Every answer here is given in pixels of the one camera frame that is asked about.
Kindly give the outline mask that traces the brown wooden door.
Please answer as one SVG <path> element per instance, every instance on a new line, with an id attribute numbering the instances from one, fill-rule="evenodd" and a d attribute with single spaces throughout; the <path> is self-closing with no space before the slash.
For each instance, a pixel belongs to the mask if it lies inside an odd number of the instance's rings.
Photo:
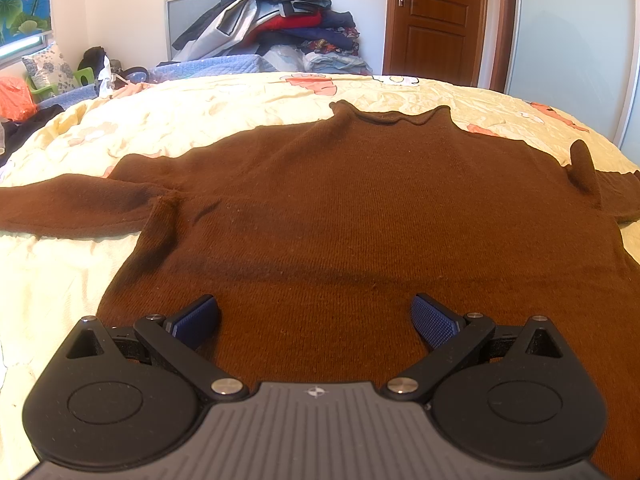
<path id="1" fill-rule="evenodd" d="M 383 73 L 476 86 L 487 0 L 387 0 Z"/>

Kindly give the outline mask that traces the grey framed panel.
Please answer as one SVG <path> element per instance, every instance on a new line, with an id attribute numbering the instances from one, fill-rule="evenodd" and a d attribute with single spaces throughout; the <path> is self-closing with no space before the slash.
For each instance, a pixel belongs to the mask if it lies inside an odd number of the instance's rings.
<path id="1" fill-rule="evenodd" d="M 177 50 L 174 41 L 205 11 L 216 6 L 220 0 L 164 0 L 164 25 L 167 59 L 170 61 Z"/>

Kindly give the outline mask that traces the light blue quilted blanket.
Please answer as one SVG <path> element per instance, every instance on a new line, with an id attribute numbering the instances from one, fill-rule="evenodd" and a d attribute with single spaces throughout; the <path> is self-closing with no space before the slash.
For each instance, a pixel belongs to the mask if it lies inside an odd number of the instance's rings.
<path id="1" fill-rule="evenodd" d="M 133 67 L 125 70 L 115 78 L 116 82 L 128 80 L 134 84 L 147 82 L 160 84 L 170 80 L 192 77 L 208 77 L 218 75 L 236 75 L 251 73 L 273 73 L 276 68 L 257 54 L 242 54 L 204 58 L 204 60 L 182 63 L 164 63 L 147 70 L 143 67 Z M 77 88 L 75 90 L 54 96 L 37 104 L 37 110 L 58 105 L 63 110 L 85 100 L 93 100 L 98 96 L 95 84 Z"/>

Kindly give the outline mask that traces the yellow carrot print bedspread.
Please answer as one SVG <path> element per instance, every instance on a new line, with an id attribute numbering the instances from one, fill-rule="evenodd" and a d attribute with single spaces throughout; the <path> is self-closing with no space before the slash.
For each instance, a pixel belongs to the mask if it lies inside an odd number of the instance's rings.
<path id="1" fill-rule="evenodd" d="M 105 177 L 122 156 L 177 157 L 260 125 L 328 118 L 337 100 L 360 110 L 416 115 L 446 105 L 462 129 L 522 140 L 568 161 L 585 141 L 596 167 L 637 164 L 605 136 L 537 100 L 401 76 L 248 74 L 163 82 L 132 96 L 78 103 L 36 131 L 2 167 L 5 186 L 59 174 Z M 26 396 L 75 323 L 96 312 L 130 255 L 134 235 L 104 240 L 1 237 L 1 474 L 17 479 L 36 464 L 22 425 Z"/>

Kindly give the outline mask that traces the orange plastic bag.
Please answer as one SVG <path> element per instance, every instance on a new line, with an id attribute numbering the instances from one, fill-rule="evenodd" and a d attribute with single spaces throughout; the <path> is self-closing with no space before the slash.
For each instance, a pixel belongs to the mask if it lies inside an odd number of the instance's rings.
<path id="1" fill-rule="evenodd" d="M 26 82 L 17 77 L 0 78 L 0 116 L 11 122 L 24 122 L 37 111 Z"/>

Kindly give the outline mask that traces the floral patterned pillow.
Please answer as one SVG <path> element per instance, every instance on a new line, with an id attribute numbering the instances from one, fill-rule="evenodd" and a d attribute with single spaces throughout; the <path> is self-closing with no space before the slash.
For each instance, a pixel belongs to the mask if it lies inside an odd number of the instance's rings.
<path id="1" fill-rule="evenodd" d="M 74 72 L 65 61 L 56 42 L 33 54 L 23 56 L 22 63 L 36 90 L 55 87 L 64 93 L 75 88 Z"/>

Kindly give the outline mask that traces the green plastic chair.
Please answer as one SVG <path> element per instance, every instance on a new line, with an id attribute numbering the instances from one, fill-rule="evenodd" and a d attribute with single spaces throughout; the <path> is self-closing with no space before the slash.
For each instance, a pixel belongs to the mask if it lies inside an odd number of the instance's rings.
<path id="1" fill-rule="evenodd" d="M 76 70 L 76 72 L 73 72 L 73 75 L 79 87 L 85 87 L 88 86 L 88 84 L 94 83 L 93 70 L 90 67 Z M 25 76 L 25 81 L 35 103 L 40 103 L 41 101 L 54 98 L 58 95 L 58 86 L 56 84 L 49 84 L 43 88 L 37 88 L 32 82 L 32 78 L 28 75 Z"/>

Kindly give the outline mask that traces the brown knit sweater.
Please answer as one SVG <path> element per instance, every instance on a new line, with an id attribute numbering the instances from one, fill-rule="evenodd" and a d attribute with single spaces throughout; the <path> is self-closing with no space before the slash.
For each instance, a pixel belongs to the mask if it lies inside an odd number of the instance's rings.
<path id="1" fill-rule="evenodd" d="M 127 325 L 212 295 L 209 359 L 247 384 L 377 384 L 424 356 L 419 292 L 504 324 L 544 314 L 608 406 L 597 464 L 639 474 L 639 267 L 620 228 L 636 172 L 599 171 L 418 116 L 336 102 L 326 120 L 259 127 L 176 157 L 125 156 L 105 178 L 4 188 L 2 229 L 57 238 L 137 233 L 101 299 Z"/>

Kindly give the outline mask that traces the white sliding wardrobe door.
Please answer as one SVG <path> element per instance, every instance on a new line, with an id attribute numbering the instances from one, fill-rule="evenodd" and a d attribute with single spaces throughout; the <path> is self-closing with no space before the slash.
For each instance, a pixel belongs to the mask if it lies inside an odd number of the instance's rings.
<path id="1" fill-rule="evenodd" d="M 516 0 L 506 93 L 564 110 L 621 146 L 638 47 L 639 0 Z"/>

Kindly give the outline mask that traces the black garment on bed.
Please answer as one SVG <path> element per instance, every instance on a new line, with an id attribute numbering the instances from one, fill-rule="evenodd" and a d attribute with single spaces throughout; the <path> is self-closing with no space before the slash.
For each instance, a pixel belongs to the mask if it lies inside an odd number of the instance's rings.
<path id="1" fill-rule="evenodd" d="M 34 132 L 47 125 L 49 120 L 61 114 L 63 110 L 61 105 L 55 104 L 38 110 L 24 122 L 5 122 L 3 124 L 4 153 L 0 156 L 0 166 L 4 166 L 11 155 L 21 148 Z"/>

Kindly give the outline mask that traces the pile of mixed clothes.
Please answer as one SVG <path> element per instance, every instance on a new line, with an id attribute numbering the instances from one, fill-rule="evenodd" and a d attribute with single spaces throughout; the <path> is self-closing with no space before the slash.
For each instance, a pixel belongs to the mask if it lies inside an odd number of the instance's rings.
<path id="1" fill-rule="evenodd" d="M 170 40 L 170 60 L 255 55 L 280 72 L 373 73 L 352 14 L 331 0 L 217 0 Z"/>

